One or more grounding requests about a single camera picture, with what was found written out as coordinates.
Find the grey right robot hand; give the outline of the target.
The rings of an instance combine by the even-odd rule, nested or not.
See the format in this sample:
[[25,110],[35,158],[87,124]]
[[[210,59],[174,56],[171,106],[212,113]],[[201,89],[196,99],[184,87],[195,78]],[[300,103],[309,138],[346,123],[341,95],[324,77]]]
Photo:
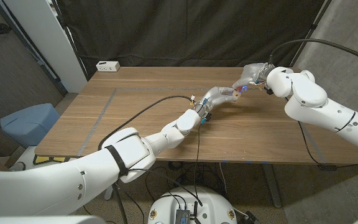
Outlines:
[[259,88],[265,85],[268,71],[275,68],[273,64],[269,63],[252,63],[245,65],[241,73],[240,79],[236,81],[232,87],[235,91],[241,92],[244,86],[248,88]]

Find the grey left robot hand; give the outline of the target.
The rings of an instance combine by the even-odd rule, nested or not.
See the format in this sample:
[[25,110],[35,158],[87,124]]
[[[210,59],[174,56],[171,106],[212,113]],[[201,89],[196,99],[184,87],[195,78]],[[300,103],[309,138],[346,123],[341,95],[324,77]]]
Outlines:
[[238,97],[233,95],[231,87],[212,87],[198,102],[195,111],[201,115],[210,112],[215,106],[229,101],[237,101]]

